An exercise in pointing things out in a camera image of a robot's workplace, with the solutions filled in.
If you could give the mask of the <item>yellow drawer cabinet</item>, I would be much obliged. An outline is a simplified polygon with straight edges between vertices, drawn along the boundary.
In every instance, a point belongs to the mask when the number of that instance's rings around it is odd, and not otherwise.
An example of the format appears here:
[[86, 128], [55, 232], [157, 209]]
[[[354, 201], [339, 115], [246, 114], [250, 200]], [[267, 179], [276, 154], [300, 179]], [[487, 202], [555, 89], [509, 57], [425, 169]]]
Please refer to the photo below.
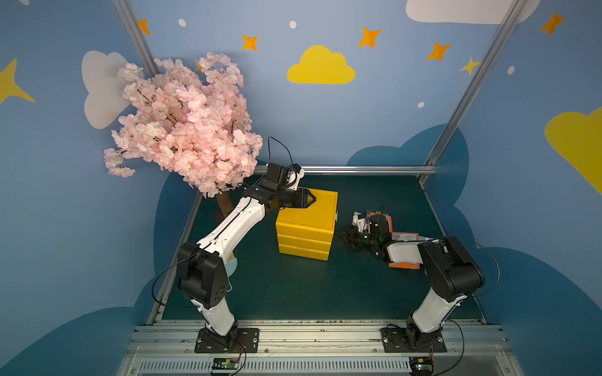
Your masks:
[[310, 190], [316, 202], [309, 208], [286, 208], [276, 220], [278, 250], [284, 255], [327, 261], [335, 228], [334, 212], [339, 194]]

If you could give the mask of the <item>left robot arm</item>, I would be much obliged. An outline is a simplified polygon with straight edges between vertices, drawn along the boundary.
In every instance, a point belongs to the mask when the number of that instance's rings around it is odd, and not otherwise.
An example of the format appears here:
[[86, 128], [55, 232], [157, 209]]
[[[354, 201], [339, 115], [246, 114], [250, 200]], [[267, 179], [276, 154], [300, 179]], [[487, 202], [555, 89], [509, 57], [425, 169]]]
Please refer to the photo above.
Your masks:
[[177, 282], [181, 293], [202, 314], [206, 328], [219, 338], [235, 330], [226, 294], [230, 279], [226, 263], [240, 241], [272, 211], [281, 208], [309, 208], [317, 201], [307, 189], [299, 187], [305, 175], [298, 165], [270, 163], [257, 183], [244, 189], [233, 211], [197, 243], [180, 246], [177, 255]]

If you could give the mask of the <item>aluminium mounting rail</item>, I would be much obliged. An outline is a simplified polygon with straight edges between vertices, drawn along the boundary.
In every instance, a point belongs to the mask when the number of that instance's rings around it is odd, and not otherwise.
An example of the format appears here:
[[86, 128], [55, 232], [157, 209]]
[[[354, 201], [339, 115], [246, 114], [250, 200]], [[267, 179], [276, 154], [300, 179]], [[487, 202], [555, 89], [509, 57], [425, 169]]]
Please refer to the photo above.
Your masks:
[[[120, 375], [411, 375], [409, 359], [434, 361], [433, 375], [522, 375], [503, 329], [478, 321], [447, 323], [447, 352], [384, 352], [380, 329], [404, 321], [242, 321], [260, 329], [257, 353], [195, 353], [198, 321], [137, 327]], [[235, 373], [213, 373], [214, 358], [241, 360]]]

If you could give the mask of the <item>left corner aluminium post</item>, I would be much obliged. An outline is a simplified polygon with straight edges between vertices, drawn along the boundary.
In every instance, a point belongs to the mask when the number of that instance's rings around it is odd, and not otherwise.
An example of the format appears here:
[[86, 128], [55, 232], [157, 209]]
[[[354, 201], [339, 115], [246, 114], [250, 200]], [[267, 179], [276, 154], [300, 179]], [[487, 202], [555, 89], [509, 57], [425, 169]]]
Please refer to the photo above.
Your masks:
[[158, 74], [158, 67], [155, 64], [155, 57], [147, 43], [142, 27], [138, 22], [135, 10], [129, 0], [111, 1], [119, 15], [119, 18], [125, 27], [127, 34], [136, 50], [137, 56], [143, 65], [145, 75], [152, 77]]

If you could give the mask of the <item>left controller board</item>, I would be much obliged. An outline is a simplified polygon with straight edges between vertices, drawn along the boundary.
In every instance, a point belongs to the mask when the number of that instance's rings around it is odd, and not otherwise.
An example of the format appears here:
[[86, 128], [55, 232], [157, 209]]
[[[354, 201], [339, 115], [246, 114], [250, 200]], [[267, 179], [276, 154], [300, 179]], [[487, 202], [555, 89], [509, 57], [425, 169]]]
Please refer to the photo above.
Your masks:
[[239, 369], [240, 362], [238, 358], [214, 358], [211, 362], [211, 372], [235, 373]]

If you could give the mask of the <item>orange white-label seed bag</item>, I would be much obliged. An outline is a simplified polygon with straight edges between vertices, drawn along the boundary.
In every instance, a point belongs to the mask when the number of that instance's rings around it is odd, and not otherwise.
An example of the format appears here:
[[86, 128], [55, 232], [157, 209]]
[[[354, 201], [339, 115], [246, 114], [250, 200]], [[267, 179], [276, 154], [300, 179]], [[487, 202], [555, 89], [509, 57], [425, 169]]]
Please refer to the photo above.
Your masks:
[[388, 266], [395, 269], [420, 269], [419, 263], [388, 263]]

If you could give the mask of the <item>back horizontal aluminium profile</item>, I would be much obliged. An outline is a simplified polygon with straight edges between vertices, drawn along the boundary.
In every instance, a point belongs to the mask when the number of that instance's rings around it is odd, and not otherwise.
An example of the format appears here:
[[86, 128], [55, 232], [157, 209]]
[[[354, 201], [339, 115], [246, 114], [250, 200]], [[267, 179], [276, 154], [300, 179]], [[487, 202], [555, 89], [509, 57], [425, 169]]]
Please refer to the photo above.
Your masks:
[[306, 165], [307, 175], [434, 175], [434, 166]]

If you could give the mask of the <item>right controller board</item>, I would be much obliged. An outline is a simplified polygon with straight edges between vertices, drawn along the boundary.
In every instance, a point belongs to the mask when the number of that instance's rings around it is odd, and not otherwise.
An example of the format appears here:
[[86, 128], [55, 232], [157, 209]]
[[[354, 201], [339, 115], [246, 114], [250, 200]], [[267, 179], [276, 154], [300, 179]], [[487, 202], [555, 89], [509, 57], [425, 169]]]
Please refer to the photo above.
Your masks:
[[434, 374], [434, 361], [428, 357], [412, 357], [409, 359], [412, 376], [432, 376]]

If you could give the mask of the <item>pink cherry blossom tree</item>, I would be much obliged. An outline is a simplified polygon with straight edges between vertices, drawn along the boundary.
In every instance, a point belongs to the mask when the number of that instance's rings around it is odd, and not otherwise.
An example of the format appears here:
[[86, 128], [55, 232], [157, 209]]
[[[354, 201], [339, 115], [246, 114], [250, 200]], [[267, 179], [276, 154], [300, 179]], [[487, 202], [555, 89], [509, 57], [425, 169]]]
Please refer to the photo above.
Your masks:
[[175, 172], [204, 197], [214, 197], [222, 216], [232, 213], [230, 191], [256, 168], [263, 146], [252, 131], [247, 101], [241, 94], [244, 76], [224, 54], [208, 53], [195, 70], [181, 60], [156, 60], [162, 73], [143, 78], [141, 68], [127, 64], [118, 77], [122, 95], [136, 113], [119, 118], [113, 148], [103, 152], [109, 174], [134, 174], [130, 159]]

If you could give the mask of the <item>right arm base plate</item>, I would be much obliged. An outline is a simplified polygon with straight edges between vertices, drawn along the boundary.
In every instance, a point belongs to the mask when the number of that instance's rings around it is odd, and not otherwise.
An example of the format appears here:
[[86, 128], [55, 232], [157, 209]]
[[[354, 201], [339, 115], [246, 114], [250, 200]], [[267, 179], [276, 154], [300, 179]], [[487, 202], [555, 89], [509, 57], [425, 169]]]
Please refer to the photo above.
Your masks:
[[381, 342], [386, 353], [446, 353], [447, 348], [440, 330], [420, 332], [415, 327], [388, 324], [380, 329]]

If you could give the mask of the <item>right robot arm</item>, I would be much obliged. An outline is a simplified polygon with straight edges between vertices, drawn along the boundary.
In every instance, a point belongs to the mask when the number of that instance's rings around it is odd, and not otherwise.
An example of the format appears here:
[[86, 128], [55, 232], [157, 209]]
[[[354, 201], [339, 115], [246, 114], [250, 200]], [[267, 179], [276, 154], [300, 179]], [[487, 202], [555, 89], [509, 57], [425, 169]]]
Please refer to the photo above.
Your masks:
[[393, 232], [386, 216], [361, 213], [354, 213], [352, 224], [337, 230], [335, 236], [352, 252], [367, 253], [392, 266], [424, 270], [430, 289], [408, 319], [406, 334], [411, 338], [438, 332], [451, 312], [486, 282], [480, 266], [457, 237]]

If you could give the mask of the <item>controller board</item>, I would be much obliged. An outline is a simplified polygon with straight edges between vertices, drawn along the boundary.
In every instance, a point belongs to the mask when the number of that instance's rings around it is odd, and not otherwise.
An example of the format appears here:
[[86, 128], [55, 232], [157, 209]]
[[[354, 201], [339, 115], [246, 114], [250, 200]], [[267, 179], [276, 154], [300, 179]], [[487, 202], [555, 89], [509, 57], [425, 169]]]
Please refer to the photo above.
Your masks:
[[239, 369], [240, 362], [238, 358], [214, 358], [211, 362], [211, 372], [235, 373]]
[[409, 359], [412, 376], [432, 376], [434, 374], [434, 361], [428, 357], [412, 357]]

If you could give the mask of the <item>yellow top drawer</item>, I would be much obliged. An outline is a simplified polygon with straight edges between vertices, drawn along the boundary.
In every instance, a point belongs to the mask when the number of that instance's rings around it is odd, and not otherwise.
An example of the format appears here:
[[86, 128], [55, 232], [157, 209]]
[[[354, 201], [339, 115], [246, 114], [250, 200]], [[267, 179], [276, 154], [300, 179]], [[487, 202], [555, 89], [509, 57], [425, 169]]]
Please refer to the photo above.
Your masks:
[[333, 228], [336, 227], [336, 224], [337, 224], [337, 221], [338, 221], [338, 216], [339, 216], [339, 212], [338, 212], [338, 209], [336, 209], [335, 212], [334, 212]]

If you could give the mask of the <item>right corner aluminium post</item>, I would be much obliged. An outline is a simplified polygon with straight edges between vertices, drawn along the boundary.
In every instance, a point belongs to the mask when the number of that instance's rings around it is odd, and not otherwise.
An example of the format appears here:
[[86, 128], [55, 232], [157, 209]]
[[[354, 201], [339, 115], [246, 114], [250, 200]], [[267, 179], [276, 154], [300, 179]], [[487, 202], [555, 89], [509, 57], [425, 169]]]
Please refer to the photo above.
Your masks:
[[489, 42], [487, 49], [484, 51], [477, 72], [472, 75], [472, 78], [460, 97], [459, 103], [457, 103], [450, 119], [448, 119], [424, 162], [425, 168], [434, 170], [432, 175], [436, 173], [436, 165], [439, 159], [456, 133], [456, 130], [459, 128], [461, 121], [470, 109], [470, 106], [477, 97], [481, 87], [486, 82], [488, 75], [502, 51], [512, 38], [514, 31], [520, 23], [521, 14], [527, 4], [527, 0], [515, 0], [510, 4], [502, 22], [498, 26], [492, 40]]

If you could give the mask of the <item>corner aluminium post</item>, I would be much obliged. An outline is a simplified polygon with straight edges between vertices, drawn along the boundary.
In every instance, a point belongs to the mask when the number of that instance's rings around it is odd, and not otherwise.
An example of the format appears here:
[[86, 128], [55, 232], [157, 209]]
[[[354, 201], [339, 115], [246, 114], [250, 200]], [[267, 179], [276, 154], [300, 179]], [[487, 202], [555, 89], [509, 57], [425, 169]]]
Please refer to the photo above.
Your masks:
[[138, 22], [135, 10], [129, 0], [111, 1], [119, 15], [119, 18], [125, 27], [127, 34], [136, 50], [137, 56], [143, 65], [145, 75], [152, 77], [158, 74], [158, 67], [155, 64], [155, 57], [147, 43], [142, 27]]
[[450, 119], [448, 119], [424, 162], [425, 168], [434, 170], [432, 175], [436, 173], [436, 165], [439, 159], [456, 133], [456, 130], [459, 128], [461, 121], [470, 109], [470, 106], [477, 97], [481, 87], [486, 82], [488, 75], [502, 51], [512, 38], [514, 31], [520, 23], [521, 14], [527, 4], [527, 0], [515, 0], [510, 4], [502, 22], [498, 26], [492, 40], [489, 42], [487, 49], [484, 51], [477, 72], [472, 75], [472, 78], [460, 97], [459, 103], [457, 103]]

